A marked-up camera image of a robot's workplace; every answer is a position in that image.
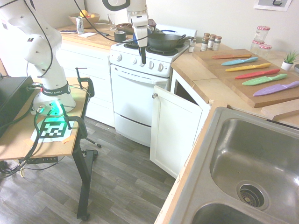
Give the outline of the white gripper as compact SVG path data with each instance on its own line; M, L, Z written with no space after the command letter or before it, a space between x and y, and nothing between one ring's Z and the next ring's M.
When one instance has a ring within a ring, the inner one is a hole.
M148 36L148 30L147 25L145 26L133 26L134 34L139 46L139 54L142 58L142 64L146 63L146 46L148 44L147 36Z

